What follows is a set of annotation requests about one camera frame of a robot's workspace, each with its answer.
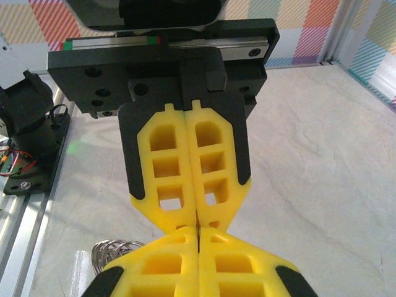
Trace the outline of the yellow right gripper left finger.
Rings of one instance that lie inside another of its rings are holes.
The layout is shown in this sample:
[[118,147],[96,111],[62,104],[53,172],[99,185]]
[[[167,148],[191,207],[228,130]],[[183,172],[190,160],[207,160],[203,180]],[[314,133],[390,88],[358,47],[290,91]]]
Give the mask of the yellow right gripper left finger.
[[198,296],[198,239],[182,227],[109,262],[83,296]]

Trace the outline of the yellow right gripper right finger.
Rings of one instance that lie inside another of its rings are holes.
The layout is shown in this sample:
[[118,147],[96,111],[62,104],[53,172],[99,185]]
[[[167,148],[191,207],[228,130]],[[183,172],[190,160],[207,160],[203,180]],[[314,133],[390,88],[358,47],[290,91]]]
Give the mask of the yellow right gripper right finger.
[[293,263],[212,227],[198,261],[200,296],[317,296]]

